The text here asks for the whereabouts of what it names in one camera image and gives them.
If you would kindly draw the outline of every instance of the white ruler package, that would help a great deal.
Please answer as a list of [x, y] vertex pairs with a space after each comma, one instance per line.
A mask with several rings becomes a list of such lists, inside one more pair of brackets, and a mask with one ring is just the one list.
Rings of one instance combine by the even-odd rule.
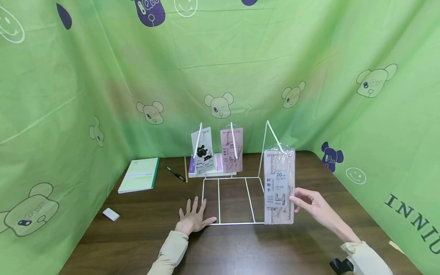
[[264, 224], [293, 224], [295, 150], [264, 151]]

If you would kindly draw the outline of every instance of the pink card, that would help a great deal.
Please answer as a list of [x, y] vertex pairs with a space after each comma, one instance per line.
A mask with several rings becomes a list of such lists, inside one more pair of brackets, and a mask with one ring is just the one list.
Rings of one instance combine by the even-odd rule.
[[234, 138], [238, 159], [235, 158], [231, 129], [220, 130], [223, 169], [225, 173], [243, 171], [243, 128], [234, 129]]

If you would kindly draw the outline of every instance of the beige sleeve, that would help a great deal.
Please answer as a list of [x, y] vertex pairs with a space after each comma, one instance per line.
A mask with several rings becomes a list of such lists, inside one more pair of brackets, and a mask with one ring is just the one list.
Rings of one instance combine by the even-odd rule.
[[341, 246], [348, 253], [355, 275], [392, 275], [391, 269], [380, 256], [365, 242], [347, 242]]
[[187, 247], [188, 236], [182, 232], [171, 231], [147, 275], [171, 275], [174, 268], [180, 264]]

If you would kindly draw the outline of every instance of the black pen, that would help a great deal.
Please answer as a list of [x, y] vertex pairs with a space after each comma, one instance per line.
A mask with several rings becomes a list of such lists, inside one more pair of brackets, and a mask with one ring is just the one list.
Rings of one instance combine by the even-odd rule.
[[176, 172], [174, 172], [173, 169], [171, 169], [169, 166], [165, 166], [165, 168], [168, 169], [168, 171], [170, 171], [171, 173], [173, 173], [176, 177], [178, 177], [181, 181], [185, 182], [186, 179], [184, 177], [182, 177], [181, 175], [177, 174]]

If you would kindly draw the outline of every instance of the wire display stand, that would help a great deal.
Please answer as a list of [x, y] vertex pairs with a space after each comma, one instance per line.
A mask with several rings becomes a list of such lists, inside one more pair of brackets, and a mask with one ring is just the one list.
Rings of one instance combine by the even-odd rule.
[[[270, 131], [272, 132], [272, 135], [274, 136], [275, 141], [277, 142], [277, 145], [278, 145], [278, 147], [280, 148], [280, 150], [281, 150], [284, 154], [287, 154], [287, 153], [281, 148], [281, 144], [279, 143], [278, 138], [276, 137], [275, 132], [274, 132], [274, 130], [272, 129], [272, 126], [271, 126], [271, 124], [270, 124], [270, 122], [269, 122], [269, 120], [268, 120], [268, 121], [266, 121], [266, 127], [265, 127], [265, 129], [264, 129], [264, 138], [263, 138], [263, 146], [262, 146], [262, 149], [261, 149], [260, 167], [258, 168], [258, 175], [257, 175], [257, 176], [248, 176], [248, 177], [236, 177], [236, 176], [235, 176], [235, 177], [234, 177], [233, 175], [229, 175], [229, 176], [225, 175], [225, 176], [227, 176], [227, 177], [221, 177], [221, 178], [220, 178], [220, 177], [207, 177], [207, 176], [204, 177], [204, 179], [203, 179], [203, 188], [202, 188], [202, 201], [203, 201], [203, 198], [204, 198], [204, 196], [205, 196], [205, 181], [207, 181], [207, 180], [210, 180], [210, 181], [217, 181], [217, 195], [218, 195], [219, 217], [218, 217], [218, 223], [215, 223], [215, 224], [212, 224], [212, 225], [247, 225], [247, 224], [264, 224], [264, 222], [256, 222], [256, 221], [255, 221], [255, 215], [254, 215], [254, 213], [253, 213], [252, 201], [251, 201], [251, 199], [250, 199], [250, 193], [249, 193], [249, 187], [248, 187], [247, 180], [248, 180], [248, 179], [258, 179], [258, 180], [260, 181], [261, 189], [262, 189], [263, 194], [264, 194], [264, 186], [263, 186], [263, 182], [261, 181], [260, 173], [261, 173], [261, 164], [262, 164], [262, 162], [263, 162], [264, 145], [265, 145], [265, 143], [266, 143], [266, 134], [267, 134], [268, 126], [269, 126], [269, 129], [270, 129]], [[198, 136], [197, 136], [197, 142], [196, 142], [196, 145], [198, 145], [198, 142], [199, 142], [199, 140], [200, 140], [200, 132], [202, 131], [202, 128], [203, 128], [202, 123], [200, 123], [200, 129], [199, 129], [199, 131], [198, 131]], [[234, 154], [235, 154], [235, 159], [238, 159], [237, 149], [236, 149], [236, 146], [235, 146], [234, 127], [233, 127], [233, 125], [232, 125], [232, 122], [231, 122], [231, 132], [232, 132], [232, 142], [233, 142], [233, 144], [234, 144]], [[194, 151], [193, 158], [195, 158], [196, 153], [197, 153], [197, 146], [196, 146], [196, 150]], [[221, 222], [221, 211], [220, 211], [220, 181], [221, 181], [221, 180], [245, 180], [246, 190], [247, 190], [247, 193], [248, 193], [249, 205], [250, 205], [250, 210], [251, 210], [251, 212], [252, 212], [252, 219], [253, 219], [253, 222], [244, 222], [244, 223], [222, 223], [222, 222]]]

